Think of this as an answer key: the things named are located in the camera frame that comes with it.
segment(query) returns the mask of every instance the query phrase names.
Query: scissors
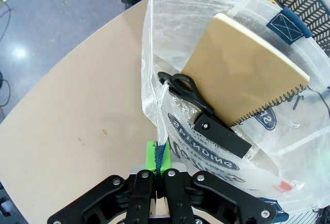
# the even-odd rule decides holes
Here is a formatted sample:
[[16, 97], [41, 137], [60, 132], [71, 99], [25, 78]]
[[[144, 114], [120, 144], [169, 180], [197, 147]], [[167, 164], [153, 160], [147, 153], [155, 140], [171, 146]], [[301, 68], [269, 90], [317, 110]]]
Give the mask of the scissors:
[[246, 155], [252, 145], [236, 135], [215, 115], [213, 107], [202, 97], [191, 77], [184, 74], [171, 76], [165, 72], [158, 72], [158, 78], [161, 84], [168, 83], [170, 93], [202, 111], [194, 121], [195, 131], [240, 158]]

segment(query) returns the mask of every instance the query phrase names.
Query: black scissors handle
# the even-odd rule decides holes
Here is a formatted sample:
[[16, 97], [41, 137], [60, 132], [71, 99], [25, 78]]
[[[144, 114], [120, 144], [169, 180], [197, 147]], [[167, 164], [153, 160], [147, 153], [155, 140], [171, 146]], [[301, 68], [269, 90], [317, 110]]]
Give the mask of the black scissors handle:
[[177, 97], [186, 100], [208, 115], [214, 115], [214, 109], [201, 96], [194, 80], [184, 74], [174, 74], [171, 76], [165, 72], [158, 72], [159, 81], [164, 84], [168, 82], [170, 92]]

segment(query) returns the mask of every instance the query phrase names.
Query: spiral notebook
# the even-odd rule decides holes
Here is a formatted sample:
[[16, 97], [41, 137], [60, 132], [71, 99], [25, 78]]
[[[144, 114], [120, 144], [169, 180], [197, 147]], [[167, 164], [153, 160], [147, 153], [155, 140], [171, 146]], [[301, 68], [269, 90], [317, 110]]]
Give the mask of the spiral notebook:
[[182, 73], [192, 77], [229, 126], [280, 104], [309, 83], [283, 53], [222, 13], [208, 25]]

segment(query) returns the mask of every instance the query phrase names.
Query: spiral binding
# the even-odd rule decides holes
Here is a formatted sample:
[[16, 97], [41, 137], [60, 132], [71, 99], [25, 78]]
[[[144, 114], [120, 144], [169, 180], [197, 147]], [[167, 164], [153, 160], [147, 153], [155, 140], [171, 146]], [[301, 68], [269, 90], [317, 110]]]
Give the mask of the spiral binding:
[[258, 109], [255, 109], [254, 111], [247, 113], [246, 115], [244, 115], [244, 116], [240, 117], [239, 119], [237, 119], [235, 122], [229, 124], [229, 126], [232, 127], [232, 126], [235, 126], [237, 124], [240, 124], [244, 120], [247, 120], [248, 118], [253, 117], [254, 115], [257, 115], [258, 113], [263, 112], [267, 108], [278, 106], [279, 104], [285, 102], [288, 98], [292, 98], [294, 95], [298, 95], [302, 91], [306, 90], [306, 88], [307, 88], [307, 86], [304, 87], [300, 84], [299, 86], [294, 88], [296, 90], [296, 92], [294, 91], [294, 89], [291, 89], [291, 92], [288, 91], [286, 94], [284, 93], [282, 96], [279, 96], [278, 98], [275, 98], [275, 100], [272, 100], [271, 102], [265, 103], [264, 105], [262, 105]]

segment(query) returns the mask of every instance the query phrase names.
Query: black device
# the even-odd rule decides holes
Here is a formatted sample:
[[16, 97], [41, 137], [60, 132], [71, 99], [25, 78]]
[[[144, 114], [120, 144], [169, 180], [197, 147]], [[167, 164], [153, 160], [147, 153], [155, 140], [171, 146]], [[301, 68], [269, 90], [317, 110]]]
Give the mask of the black device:
[[158, 72], [158, 77], [161, 84], [168, 83], [170, 93], [202, 111], [194, 121], [195, 131], [240, 158], [246, 155], [251, 144], [236, 135], [215, 115], [213, 107], [203, 99], [191, 77], [184, 74], [171, 76], [165, 72]]
[[190, 176], [175, 168], [164, 171], [162, 194], [169, 215], [151, 215], [156, 204], [156, 175], [150, 170], [131, 174], [126, 180], [113, 175], [51, 216], [47, 224], [108, 224], [126, 212], [120, 224], [209, 224], [194, 215], [192, 207], [224, 224], [271, 223], [273, 206], [232, 186], [207, 171]]

